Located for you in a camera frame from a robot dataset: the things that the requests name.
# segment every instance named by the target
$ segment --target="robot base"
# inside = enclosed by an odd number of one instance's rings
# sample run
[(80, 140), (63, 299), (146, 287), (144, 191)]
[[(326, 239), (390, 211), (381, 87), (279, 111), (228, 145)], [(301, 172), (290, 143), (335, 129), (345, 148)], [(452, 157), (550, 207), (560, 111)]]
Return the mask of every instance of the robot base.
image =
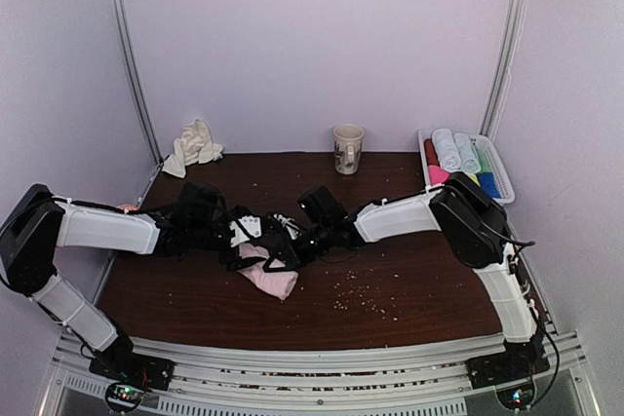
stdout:
[[(137, 354), (133, 354), (133, 358), (136, 358), (141, 367), (145, 369), (145, 373), (147, 374), (146, 386), (148, 388), (163, 391), (166, 391), (169, 388), (169, 383), (174, 375), (175, 366), (172, 360)], [(101, 375), (102, 377), (106, 377), (108, 379), (117, 380), (117, 377), (96, 359), (91, 361), (89, 371), (95, 375)], [(142, 389), (144, 387), (142, 375), (131, 377), (126, 383), (138, 389)]]
[(529, 364), (529, 361), (523, 356), (513, 356), (504, 352), (468, 359), (466, 367), (472, 388), (481, 389), (527, 379), (531, 371), (533, 374), (546, 372), (550, 369), (550, 363), (547, 358), (543, 357), (537, 358), (532, 364)]

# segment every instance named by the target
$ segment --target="white basket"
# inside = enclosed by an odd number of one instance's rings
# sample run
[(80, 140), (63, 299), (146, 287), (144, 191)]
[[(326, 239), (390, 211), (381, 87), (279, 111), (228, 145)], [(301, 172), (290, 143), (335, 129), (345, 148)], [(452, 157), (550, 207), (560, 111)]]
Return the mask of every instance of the white basket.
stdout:
[[(422, 173), (425, 177), (425, 190), (431, 190), (431, 179), (429, 178), (429, 169), (427, 168), (427, 159), (425, 158), (425, 140), (431, 137), (433, 131), (424, 129), (418, 130), (418, 146), (420, 148), (420, 163), (422, 164)], [(511, 186), (511, 181), (507, 175), (507, 171), (503, 166), (503, 162), (500, 160), (494, 144), (489, 138), (483, 135), (468, 135), (475, 148), (483, 153), (487, 160), (489, 169), (494, 174), (494, 182), (496, 188), (500, 194), (500, 199), (495, 199), (501, 205), (511, 204), (516, 200), (516, 194), (514, 188)]]

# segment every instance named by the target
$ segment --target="mug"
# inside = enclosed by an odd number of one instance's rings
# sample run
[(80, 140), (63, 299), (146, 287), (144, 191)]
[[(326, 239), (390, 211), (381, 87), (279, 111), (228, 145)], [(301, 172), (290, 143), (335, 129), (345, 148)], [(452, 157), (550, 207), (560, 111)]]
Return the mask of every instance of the mug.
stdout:
[(364, 129), (345, 124), (333, 129), (333, 156), (335, 170), (341, 174), (353, 174), (360, 165)]

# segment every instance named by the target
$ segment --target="wooden table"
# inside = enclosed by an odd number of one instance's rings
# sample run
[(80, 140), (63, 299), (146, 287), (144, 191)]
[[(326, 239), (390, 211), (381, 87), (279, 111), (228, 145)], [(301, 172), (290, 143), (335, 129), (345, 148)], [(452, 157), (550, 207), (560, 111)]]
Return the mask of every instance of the wooden table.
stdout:
[[(333, 155), (226, 155), (188, 168), (186, 180), (219, 187), (228, 205), (277, 211), (306, 224), (296, 199), (325, 184), (347, 209), (423, 187), (419, 155), (367, 153), (342, 176)], [(184, 180), (159, 174), (145, 207), (174, 202)], [(182, 261), (120, 254), (99, 306), (131, 335), (246, 350), (382, 348), (501, 330), (481, 282), (452, 256), (441, 233), (383, 240), (357, 256), (336, 249), (299, 270), (284, 302), (228, 273), (215, 253)]]

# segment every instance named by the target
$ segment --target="pink towel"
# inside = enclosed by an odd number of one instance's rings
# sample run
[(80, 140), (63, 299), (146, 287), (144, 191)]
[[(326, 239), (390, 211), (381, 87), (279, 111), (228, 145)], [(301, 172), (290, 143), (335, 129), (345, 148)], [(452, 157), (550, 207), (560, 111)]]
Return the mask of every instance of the pink towel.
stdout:
[(431, 179), (431, 185), (444, 184), (449, 178), (449, 173), (438, 168), (437, 166), (429, 166), (429, 179)]
[[(264, 247), (256, 247), (251, 244), (241, 244), (238, 247), (238, 253), (241, 258), (262, 257), (269, 258), (269, 252)], [(281, 300), (289, 297), (293, 291), (296, 279), (299, 276), (297, 272), (276, 272), (266, 273), (262, 270), (266, 262), (257, 262), (251, 267), (239, 270), (238, 273), (248, 278), (255, 286), (261, 290)], [(271, 263), (272, 267), (283, 267), (284, 263), (277, 258)]]

